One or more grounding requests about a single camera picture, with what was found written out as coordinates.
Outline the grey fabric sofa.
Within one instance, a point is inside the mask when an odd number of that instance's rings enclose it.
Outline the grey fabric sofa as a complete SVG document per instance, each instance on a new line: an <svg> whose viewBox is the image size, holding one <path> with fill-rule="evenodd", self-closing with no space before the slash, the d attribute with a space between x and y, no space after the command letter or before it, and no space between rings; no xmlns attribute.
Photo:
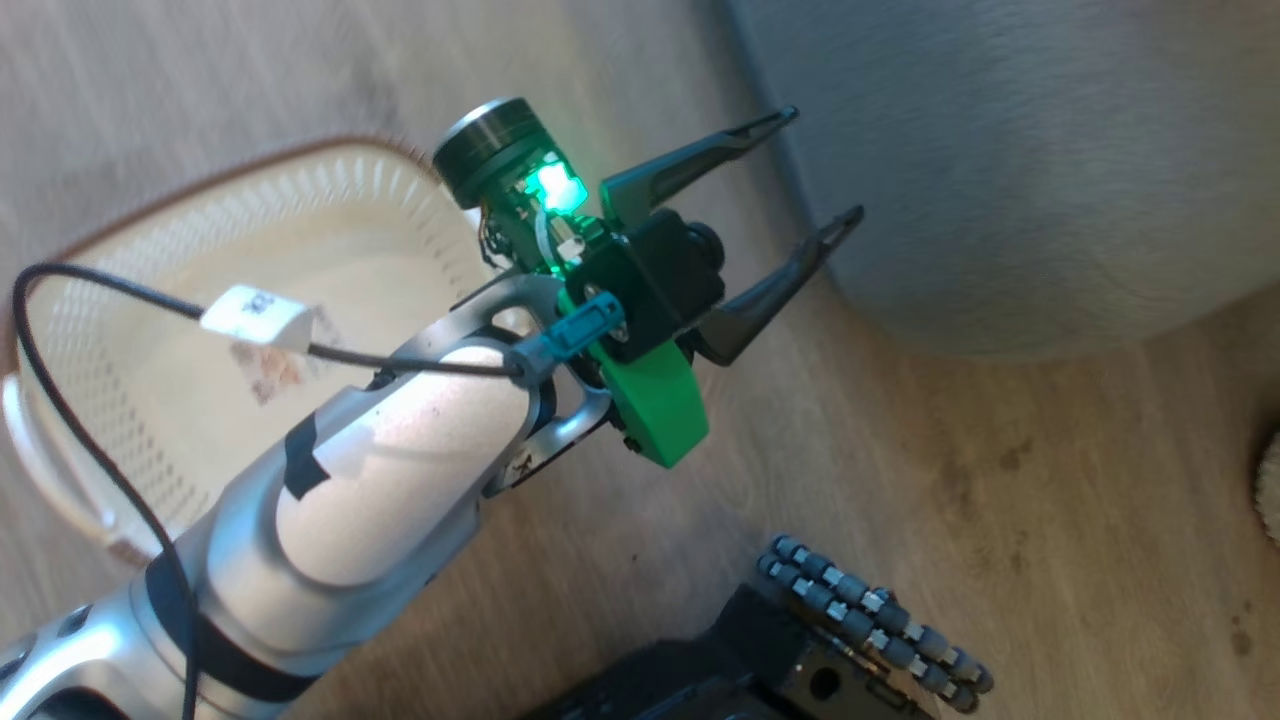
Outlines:
<svg viewBox="0 0 1280 720"><path fill-rule="evenodd" d="M1280 0L727 0L842 296L933 354L1140 341L1280 283Z"/></svg>

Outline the beige plastic laundry basket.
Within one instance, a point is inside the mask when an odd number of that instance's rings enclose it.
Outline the beige plastic laundry basket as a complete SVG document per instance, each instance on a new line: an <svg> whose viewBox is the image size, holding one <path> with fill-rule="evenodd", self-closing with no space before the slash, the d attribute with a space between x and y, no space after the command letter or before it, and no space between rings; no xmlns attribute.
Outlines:
<svg viewBox="0 0 1280 720"><path fill-rule="evenodd" d="M388 357L493 277L477 225L425 152L338 136L145 200L58 260L202 309L262 291L306 306L314 342ZM33 283L28 319L65 405L170 537L305 418L330 434L362 415L375 377L65 277Z"/></svg>

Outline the white fluffy object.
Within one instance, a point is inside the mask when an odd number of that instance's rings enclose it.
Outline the white fluffy object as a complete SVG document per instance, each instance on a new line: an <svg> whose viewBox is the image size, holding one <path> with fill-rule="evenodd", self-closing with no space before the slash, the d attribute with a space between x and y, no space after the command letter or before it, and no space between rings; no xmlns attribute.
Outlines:
<svg viewBox="0 0 1280 720"><path fill-rule="evenodd" d="M1280 548L1280 430L1263 445L1254 471L1254 510L1270 541Z"/></svg>

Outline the omni wheel with grey rollers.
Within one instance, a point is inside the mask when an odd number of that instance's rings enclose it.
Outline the omni wheel with grey rollers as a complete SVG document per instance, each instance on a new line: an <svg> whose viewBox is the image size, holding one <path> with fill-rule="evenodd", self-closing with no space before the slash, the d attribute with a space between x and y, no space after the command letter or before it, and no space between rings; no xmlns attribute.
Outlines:
<svg viewBox="0 0 1280 720"><path fill-rule="evenodd" d="M992 671L978 657L914 619L890 588L845 571L794 536L773 538L756 571L803 607L838 650L856 659L877 656L959 714L974 714L995 688Z"/></svg>

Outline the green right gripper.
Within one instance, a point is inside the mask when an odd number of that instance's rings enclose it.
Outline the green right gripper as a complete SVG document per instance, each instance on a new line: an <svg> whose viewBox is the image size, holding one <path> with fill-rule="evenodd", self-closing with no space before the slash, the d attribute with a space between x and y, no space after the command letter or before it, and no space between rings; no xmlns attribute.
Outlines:
<svg viewBox="0 0 1280 720"><path fill-rule="evenodd" d="M764 143L799 117L796 106L785 106L745 124L723 129L704 138L643 161L605 178L600 184L604 219L616 228L640 225L658 208L717 168L736 161ZM673 337L635 363L622 364L611 357L602 338L626 338L625 322L590 345L570 364L589 386L605 391L611 398L604 419L636 454L672 468L699 445L709 430L707 411L689 354L698 354L717 366L730 366L774 320L794 296L822 269L840 245L861 224L864 206L856 205L835 217L806 237L777 268L751 288L712 309L687 333L687 351ZM607 225L576 225L575 237L563 225L554 225L558 258L553 274L564 281L558 309L562 313L582 306L599 291L586 287L586 299L570 296L570 273L586 258L588 249L613 234ZM568 256L575 241L581 251Z"/></svg>

